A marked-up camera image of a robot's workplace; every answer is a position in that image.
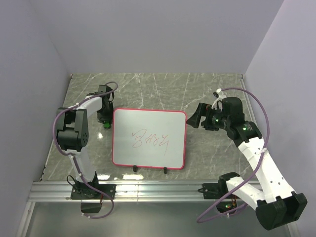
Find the green whiteboard eraser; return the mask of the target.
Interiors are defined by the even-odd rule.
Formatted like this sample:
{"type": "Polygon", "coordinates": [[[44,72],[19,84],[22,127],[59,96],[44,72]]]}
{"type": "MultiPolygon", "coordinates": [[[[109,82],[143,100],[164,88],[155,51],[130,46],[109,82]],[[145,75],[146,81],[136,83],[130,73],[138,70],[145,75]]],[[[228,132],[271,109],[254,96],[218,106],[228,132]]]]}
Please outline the green whiteboard eraser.
{"type": "Polygon", "coordinates": [[[110,121],[107,121],[107,122],[104,122],[104,123],[103,123],[103,127],[104,127],[105,129],[110,129],[111,126],[112,126],[112,123],[111,123],[110,121]]]}

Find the pink framed whiteboard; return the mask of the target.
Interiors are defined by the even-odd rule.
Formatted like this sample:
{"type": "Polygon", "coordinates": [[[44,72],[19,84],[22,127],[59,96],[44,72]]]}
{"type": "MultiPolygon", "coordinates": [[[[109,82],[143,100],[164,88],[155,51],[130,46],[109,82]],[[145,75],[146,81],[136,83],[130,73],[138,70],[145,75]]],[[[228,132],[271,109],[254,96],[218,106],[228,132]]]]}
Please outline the pink framed whiteboard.
{"type": "Polygon", "coordinates": [[[113,164],[182,169],[185,164],[186,119],[184,111],[115,109],[113,164]]]}

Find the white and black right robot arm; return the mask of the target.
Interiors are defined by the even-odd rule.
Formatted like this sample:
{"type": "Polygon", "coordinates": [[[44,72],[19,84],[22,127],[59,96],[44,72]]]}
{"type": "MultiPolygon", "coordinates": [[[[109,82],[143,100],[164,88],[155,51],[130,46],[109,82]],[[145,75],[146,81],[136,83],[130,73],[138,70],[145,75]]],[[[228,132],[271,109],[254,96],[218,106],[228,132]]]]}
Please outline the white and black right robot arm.
{"type": "Polygon", "coordinates": [[[199,103],[186,123],[193,128],[202,126],[208,131],[226,131],[247,159],[261,185],[259,190],[235,172],[222,175],[218,181],[221,198],[211,208],[234,195],[255,210],[259,223],[266,230],[299,219],[308,201],[303,193],[296,193],[281,174],[266,149],[266,140],[258,127],[245,120],[239,98],[218,98],[213,105],[199,103]]]}

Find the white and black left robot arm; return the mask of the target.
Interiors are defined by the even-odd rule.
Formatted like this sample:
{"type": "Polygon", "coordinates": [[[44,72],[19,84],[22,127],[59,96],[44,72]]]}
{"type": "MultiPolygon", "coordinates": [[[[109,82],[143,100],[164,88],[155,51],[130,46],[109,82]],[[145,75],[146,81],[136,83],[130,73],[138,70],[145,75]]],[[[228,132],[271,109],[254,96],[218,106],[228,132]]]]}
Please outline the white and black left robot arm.
{"type": "Polygon", "coordinates": [[[113,199],[115,185],[101,185],[86,149],[89,140],[88,118],[97,115],[105,129],[113,123],[114,89],[106,83],[98,91],[89,93],[83,101],[68,108],[59,108],[53,123],[53,139],[58,151],[68,156],[75,170],[72,197],[77,199],[113,199]]]}

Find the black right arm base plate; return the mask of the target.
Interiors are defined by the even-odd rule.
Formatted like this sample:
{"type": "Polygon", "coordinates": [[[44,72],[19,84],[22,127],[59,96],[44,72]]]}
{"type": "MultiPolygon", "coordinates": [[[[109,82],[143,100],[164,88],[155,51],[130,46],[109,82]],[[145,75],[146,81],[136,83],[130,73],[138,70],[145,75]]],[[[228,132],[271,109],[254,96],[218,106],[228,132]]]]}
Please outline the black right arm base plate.
{"type": "Polygon", "coordinates": [[[228,192],[227,188],[218,183],[203,183],[197,191],[203,194],[204,199],[219,199],[228,192]]]}

